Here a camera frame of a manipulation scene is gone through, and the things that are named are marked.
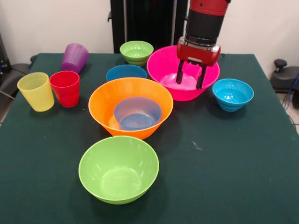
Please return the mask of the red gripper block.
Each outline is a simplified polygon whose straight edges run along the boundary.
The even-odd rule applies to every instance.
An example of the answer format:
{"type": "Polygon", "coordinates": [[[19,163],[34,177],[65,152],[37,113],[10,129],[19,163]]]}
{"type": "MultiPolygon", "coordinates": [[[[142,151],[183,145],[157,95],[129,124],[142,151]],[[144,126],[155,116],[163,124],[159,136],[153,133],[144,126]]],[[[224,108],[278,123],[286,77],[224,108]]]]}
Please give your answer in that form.
{"type": "Polygon", "coordinates": [[[201,75],[198,77],[196,89],[202,89],[206,67],[212,67],[218,60],[221,52],[219,45],[211,47],[199,46],[188,42],[184,37],[180,37],[177,43],[177,57],[180,60],[176,83],[181,84],[183,79],[184,61],[198,64],[201,66],[201,75]]]}

